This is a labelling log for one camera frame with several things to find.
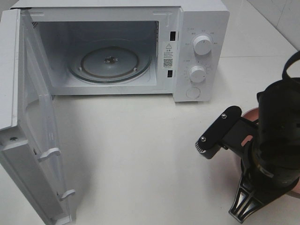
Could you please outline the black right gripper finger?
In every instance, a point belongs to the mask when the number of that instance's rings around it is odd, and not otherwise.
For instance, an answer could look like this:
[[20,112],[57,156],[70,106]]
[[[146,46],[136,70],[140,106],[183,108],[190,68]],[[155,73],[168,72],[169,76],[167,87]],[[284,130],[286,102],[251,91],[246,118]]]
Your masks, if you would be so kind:
[[256,189],[246,178],[240,178],[234,202],[229,214],[237,221],[244,222],[250,215],[263,207],[255,196]]

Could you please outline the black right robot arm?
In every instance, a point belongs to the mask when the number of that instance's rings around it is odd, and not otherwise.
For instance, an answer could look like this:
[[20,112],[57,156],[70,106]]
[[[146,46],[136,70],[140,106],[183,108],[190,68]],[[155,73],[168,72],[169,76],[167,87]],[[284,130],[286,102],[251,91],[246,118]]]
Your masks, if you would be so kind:
[[278,81],[257,94],[258,122],[239,118],[224,146],[241,158],[230,214],[240,223],[300,180],[300,90]]

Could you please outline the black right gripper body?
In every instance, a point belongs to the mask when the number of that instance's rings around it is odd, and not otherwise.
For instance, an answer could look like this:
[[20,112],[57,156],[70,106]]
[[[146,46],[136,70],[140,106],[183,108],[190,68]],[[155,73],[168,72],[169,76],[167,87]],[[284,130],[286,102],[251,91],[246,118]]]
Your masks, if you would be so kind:
[[240,117],[222,139],[241,157],[239,192],[268,204],[300,186],[300,124],[272,125]]

